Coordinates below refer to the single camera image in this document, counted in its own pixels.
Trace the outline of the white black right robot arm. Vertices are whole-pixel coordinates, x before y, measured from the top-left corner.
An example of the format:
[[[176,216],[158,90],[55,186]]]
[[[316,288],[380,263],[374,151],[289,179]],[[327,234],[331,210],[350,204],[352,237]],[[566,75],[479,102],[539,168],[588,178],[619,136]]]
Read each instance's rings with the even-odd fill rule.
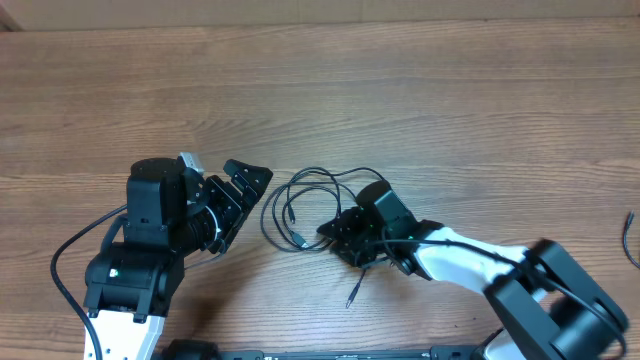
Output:
[[[447,282],[486,298],[502,323],[480,359],[597,359],[623,344],[623,310],[557,242],[501,246],[419,220],[386,181],[365,187],[354,207],[318,227],[349,265],[384,255],[406,275]]]

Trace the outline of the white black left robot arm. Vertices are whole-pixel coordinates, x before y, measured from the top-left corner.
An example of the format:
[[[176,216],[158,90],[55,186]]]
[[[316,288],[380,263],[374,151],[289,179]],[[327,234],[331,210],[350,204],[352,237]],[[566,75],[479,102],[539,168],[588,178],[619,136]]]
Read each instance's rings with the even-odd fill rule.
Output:
[[[85,271],[85,358],[153,358],[186,257],[225,255],[273,177],[234,159],[223,170],[206,176],[188,152],[131,166],[126,208]]]

